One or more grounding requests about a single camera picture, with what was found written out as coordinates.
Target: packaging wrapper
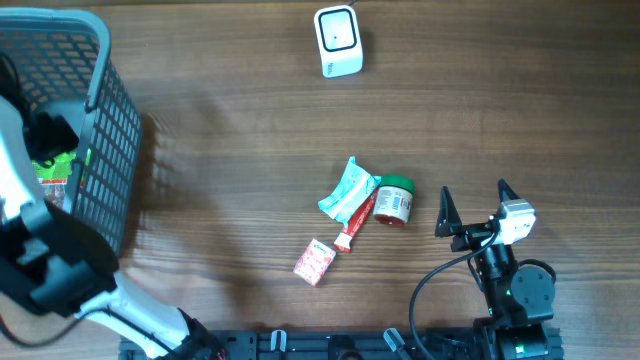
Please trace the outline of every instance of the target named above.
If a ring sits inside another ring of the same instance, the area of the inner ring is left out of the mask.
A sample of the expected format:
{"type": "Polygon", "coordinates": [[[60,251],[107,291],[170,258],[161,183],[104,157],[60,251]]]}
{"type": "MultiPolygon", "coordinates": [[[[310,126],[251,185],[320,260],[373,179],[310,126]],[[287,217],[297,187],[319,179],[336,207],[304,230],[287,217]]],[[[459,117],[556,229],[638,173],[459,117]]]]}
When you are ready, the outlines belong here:
{"type": "Polygon", "coordinates": [[[330,218],[349,226],[349,219],[378,187],[380,179],[356,165],[356,157],[352,156],[338,186],[329,197],[318,201],[318,207],[330,218]]]}
{"type": "Polygon", "coordinates": [[[336,252],[333,249],[313,239],[293,268],[293,272],[316,286],[335,257],[336,252]]]}
{"type": "MultiPolygon", "coordinates": [[[[89,166],[91,150],[87,151],[86,165],[89,166]]],[[[36,171],[38,182],[44,190],[46,199],[60,209],[64,206],[66,195],[67,179],[71,175],[72,163],[76,159],[75,151],[62,153],[55,157],[55,162],[50,167],[42,167],[33,161],[33,168],[36,171]]],[[[82,175],[80,187],[84,187],[86,174],[82,175]]]]}
{"type": "Polygon", "coordinates": [[[376,196],[378,195],[378,189],[371,194],[367,200],[353,213],[353,216],[349,220],[349,224],[342,228],[342,231],[338,235],[338,238],[333,243],[336,249],[344,251],[346,253],[351,252],[351,240],[360,231],[364,222],[367,221],[371,210],[373,210],[376,204],[376,196]]]}

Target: white box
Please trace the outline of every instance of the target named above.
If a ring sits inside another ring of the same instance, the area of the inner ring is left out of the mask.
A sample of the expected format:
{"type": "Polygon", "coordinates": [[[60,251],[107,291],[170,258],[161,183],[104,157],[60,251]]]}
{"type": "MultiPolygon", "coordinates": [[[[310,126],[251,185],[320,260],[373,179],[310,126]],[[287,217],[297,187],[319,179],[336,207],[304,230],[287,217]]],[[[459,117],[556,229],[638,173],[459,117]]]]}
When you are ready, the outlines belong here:
{"type": "Polygon", "coordinates": [[[332,78],[357,73],[362,69],[362,43],[356,12],[351,6],[338,5],[318,10],[314,22],[322,74],[332,78]]]}

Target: small box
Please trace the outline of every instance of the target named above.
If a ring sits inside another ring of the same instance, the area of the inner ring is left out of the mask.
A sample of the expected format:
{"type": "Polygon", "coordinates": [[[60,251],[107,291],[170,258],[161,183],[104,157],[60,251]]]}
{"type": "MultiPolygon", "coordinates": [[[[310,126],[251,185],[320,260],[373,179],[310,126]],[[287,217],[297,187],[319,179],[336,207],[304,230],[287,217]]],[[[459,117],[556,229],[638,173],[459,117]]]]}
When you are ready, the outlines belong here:
{"type": "Polygon", "coordinates": [[[322,74],[332,78],[357,73],[363,55],[356,12],[338,5],[318,10],[314,19],[322,74]]]}
{"type": "Polygon", "coordinates": [[[316,286],[335,257],[336,252],[333,249],[313,239],[293,268],[293,272],[316,286]]]}

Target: green object in basket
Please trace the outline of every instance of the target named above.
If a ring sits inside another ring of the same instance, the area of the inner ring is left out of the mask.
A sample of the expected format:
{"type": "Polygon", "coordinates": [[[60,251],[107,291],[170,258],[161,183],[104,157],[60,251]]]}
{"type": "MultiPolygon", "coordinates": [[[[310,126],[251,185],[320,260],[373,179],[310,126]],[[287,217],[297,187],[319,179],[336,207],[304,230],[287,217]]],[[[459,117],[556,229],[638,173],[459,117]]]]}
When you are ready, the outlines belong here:
{"type": "MultiPolygon", "coordinates": [[[[91,158],[91,150],[87,152],[87,166],[89,165],[89,159],[91,158]]],[[[75,151],[69,153],[63,153],[54,158],[55,163],[49,168],[40,166],[37,162],[33,161],[33,168],[36,170],[38,181],[41,184],[66,184],[69,175],[71,175],[71,163],[76,159],[75,151]]]]}

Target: wooden table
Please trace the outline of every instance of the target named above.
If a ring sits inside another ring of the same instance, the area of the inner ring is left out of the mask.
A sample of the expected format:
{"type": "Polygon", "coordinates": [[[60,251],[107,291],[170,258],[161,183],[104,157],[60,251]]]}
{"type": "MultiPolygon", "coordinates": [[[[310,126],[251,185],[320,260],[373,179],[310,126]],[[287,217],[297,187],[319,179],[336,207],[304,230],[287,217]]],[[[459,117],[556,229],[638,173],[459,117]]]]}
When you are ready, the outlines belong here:
{"type": "MultiPolygon", "coordinates": [[[[640,7],[623,1],[362,1],[361,73],[321,75],[313,14],[330,3],[91,7],[144,114],[122,270],[213,329],[406,329],[419,279],[452,259],[433,236],[439,189],[464,222],[503,177],[536,208],[517,258],[558,272],[567,359],[640,351],[640,7]],[[411,221],[369,221],[317,288],[291,271],[341,225],[317,207],[347,159],[416,182],[411,221]]],[[[24,337],[63,325],[2,298],[24,337]]],[[[487,309],[466,266],[419,297],[420,326],[487,309]]],[[[83,324],[3,359],[114,359],[83,324]]]]}

